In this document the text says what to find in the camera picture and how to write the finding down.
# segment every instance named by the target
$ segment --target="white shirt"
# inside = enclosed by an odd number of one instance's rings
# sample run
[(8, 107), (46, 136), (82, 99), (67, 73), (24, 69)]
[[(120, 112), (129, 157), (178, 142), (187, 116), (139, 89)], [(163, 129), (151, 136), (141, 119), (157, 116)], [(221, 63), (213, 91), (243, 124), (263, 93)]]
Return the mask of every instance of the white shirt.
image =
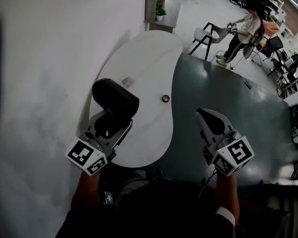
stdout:
[(252, 14), (247, 14), (245, 17), (245, 24), (239, 29), (241, 32), (248, 32), (251, 36), (243, 36), (238, 34), (238, 39), (243, 44), (248, 44), (255, 32), (260, 28), (260, 18), (258, 16), (253, 16)]

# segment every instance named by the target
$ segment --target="white chair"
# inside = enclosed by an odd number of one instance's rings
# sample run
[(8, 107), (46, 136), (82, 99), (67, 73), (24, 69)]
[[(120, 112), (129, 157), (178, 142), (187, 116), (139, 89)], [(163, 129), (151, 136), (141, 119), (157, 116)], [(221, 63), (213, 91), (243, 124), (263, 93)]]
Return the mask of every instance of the white chair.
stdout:
[[(208, 32), (206, 28), (211, 25), (211, 32)], [(218, 38), (213, 37), (213, 31), (215, 31), (218, 34)], [(210, 46), (211, 44), (216, 44), (221, 42), (225, 36), (228, 35), (228, 32), (226, 28), (220, 28), (218, 26), (215, 26), (212, 23), (207, 23), (207, 25), (202, 29), (202, 28), (197, 28), (194, 31), (194, 41), (198, 41), (199, 43), (195, 46), (195, 48), (190, 52), (189, 55), (191, 55), (201, 44), (207, 45), (207, 53), (205, 55), (205, 60), (208, 59), (209, 51), (210, 51)]]

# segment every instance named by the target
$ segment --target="sneaker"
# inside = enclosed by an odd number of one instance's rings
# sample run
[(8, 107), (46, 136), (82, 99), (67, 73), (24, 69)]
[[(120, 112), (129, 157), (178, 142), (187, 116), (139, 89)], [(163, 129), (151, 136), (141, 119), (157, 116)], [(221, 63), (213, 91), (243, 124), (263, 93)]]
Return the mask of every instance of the sneaker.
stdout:
[(216, 55), (216, 57), (217, 57), (218, 59), (222, 59), (222, 60), (225, 59), (224, 55)]
[(224, 62), (224, 60), (222, 60), (222, 59), (217, 59), (217, 63), (218, 63), (219, 65), (222, 65), (222, 66), (224, 66), (224, 67), (226, 67), (226, 66), (227, 66), (227, 63), (226, 63), (226, 62)]

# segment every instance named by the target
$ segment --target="white table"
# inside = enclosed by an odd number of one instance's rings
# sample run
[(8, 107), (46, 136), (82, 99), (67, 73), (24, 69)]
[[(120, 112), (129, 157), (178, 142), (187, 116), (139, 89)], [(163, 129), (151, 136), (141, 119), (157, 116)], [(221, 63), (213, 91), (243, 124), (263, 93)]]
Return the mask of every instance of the white table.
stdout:
[[(172, 79), (182, 51), (182, 42), (176, 36), (148, 31), (121, 46), (102, 69), (98, 79), (111, 78), (120, 85), (127, 76), (134, 79), (128, 91), (140, 99), (133, 127), (115, 147), (117, 156), (113, 163), (128, 168), (143, 167), (166, 152), (173, 132)], [(170, 96), (168, 103), (161, 100), (165, 94)], [(90, 118), (101, 110), (92, 98)]]

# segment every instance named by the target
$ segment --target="dark gray table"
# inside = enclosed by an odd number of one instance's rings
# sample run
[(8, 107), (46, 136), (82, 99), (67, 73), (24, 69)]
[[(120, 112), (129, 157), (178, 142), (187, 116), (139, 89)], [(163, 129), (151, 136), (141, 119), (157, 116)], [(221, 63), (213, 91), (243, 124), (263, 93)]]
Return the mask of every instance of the dark gray table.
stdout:
[(249, 81), (249, 90), (238, 74), (199, 58), (182, 54), (172, 82), (173, 137), (166, 153), (146, 170), (162, 169), (175, 180), (201, 182), (211, 175), (207, 166), (195, 112), (213, 109), (228, 117), (246, 135), (255, 157), (238, 171), (238, 185), (276, 182), (282, 166), (298, 159), (292, 142), (288, 105), (278, 96)]

